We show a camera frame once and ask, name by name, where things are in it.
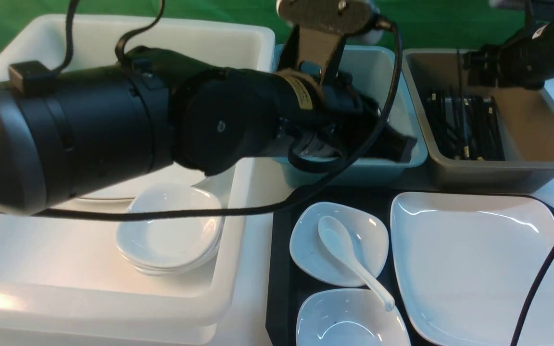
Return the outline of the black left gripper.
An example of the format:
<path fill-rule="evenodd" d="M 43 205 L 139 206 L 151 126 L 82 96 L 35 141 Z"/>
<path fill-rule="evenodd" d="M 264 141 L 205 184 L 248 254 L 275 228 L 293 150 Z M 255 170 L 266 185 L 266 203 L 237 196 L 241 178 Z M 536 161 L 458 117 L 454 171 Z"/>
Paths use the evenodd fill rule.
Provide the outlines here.
<path fill-rule="evenodd" d="M 417 155 L 418 139 L 398 127 L 407 112 L 396 105 L 400 96 L 395 83 L 384 107 L 354 88 L 351 75 L 345 72 L 337 77 L 336 85 L 320 90 L 318 97 L 322 101 L 316 110 L 319 123 L 308 132 L 297 126 L 287 153 L 290 164 L 408 164 Z"/>

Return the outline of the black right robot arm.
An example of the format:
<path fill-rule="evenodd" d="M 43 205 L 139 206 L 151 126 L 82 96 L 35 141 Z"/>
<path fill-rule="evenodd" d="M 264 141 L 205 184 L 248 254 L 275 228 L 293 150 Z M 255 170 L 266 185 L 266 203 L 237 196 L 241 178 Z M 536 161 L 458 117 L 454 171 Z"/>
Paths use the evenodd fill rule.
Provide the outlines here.
<path fill-rule="evenodd" d="M 554 0 L 491 0 L 491 7 L 522 9 L 523 27 L 499 45 L 465 53 L 471 87 L 543 88 L 554 79 Z"/>

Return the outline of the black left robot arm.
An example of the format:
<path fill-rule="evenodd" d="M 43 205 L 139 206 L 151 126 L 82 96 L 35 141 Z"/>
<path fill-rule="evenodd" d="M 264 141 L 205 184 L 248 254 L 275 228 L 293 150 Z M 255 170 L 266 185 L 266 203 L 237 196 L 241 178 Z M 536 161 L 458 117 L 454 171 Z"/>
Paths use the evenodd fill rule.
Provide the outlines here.
<path fill-rule="evenodd" d="M 302 202 L 364 155 L 400 162 L 417 140 L 388 124 L 400 65 L 383 108 L 350 73 L 305 73 L 285 49 L 275 73 L 211 66 L 139 46 L 131 66 L 55 74 L 38 61 L 0 83 L 0 212 L 98 221 L 270 213 Z M 215 176 L 244 158 L 288 158 L 322 178 L 255 208 L 116 216 L 53 206 L 178 164 Z"/>

